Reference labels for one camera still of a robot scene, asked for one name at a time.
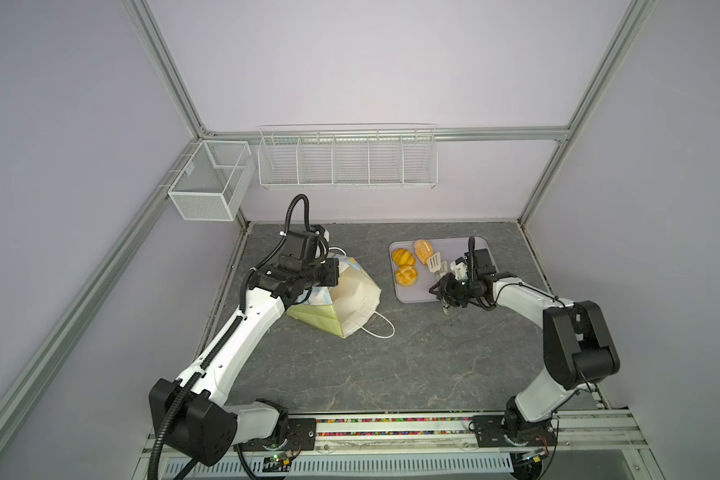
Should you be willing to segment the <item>floral paper gift bag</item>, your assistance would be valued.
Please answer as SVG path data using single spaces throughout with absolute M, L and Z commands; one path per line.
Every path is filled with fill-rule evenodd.
M 342 248 L 330 247 L 329 258 L 339 261 L 338 285 L 314 288 L 302 303 L 289 307 L 286 314 L 340 338 L 347 338 L 361 330 L 377 339 L 391 339 L 396 329 L 386 316 L 377 311 L 381 297 L 377 283 Z M 388 324 L 388 335 L 374 333 L 366 326 L 374 317 Z

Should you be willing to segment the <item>yellow fake bread roll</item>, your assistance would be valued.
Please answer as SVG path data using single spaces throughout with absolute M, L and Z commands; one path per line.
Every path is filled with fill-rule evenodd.
M 415 266 L 416 256 L 408 249 L 398 248 L 392 252 L 392 260 L 398 267 Z

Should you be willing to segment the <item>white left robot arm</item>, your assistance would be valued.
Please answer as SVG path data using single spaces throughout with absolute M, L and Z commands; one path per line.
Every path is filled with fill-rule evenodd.
M 160 379 L 149 393 L 156 438 L 147 476 L 161 475 L 165 447 L 189 459 L 185 478 L 197 464 L 212 466 L 229 449 L 248 442 L 286 443 L 288 411 L 272 401 L 228 405 L 231 388 L 258 343 L 286 310 L 316 287 L 333 287 L 339 261 L 329 256 L 329 234 L 320 225 L 282 233 L 271 256 L 249 270 L 239 305 L 219 333 L 176 379 Z

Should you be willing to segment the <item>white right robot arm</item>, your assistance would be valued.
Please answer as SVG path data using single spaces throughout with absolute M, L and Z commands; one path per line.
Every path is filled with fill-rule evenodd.
M 445 310 L 470 305 L 484 311 L 504 307 L 542 330 L 543 368 L 505 408 L 503 426 L 514 435 L 546 425 L 579 388 L 592 387 L 620 369 L 617 349 L 597 303 L 564 299 L 510 272 L 500 272 L 487 249 L 469 245 L 429 293 Z

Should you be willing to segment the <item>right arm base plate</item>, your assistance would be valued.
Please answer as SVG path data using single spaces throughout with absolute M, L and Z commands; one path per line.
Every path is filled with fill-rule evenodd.
M 557 445 L 556 429 L 550 419 L 527 422 L 522 417 L 508 419 L 505 414 L 475 415 L 469 423 L 469 431 L 481 448 L 549 448 Z

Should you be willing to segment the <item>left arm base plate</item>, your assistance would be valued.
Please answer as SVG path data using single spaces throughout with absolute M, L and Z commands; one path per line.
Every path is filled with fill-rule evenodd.
M 314 417 L 289 418 L 263 439 L 253 439 L 241 445 L 243 451 L 312 451 L 317 439 L 317 420 Z

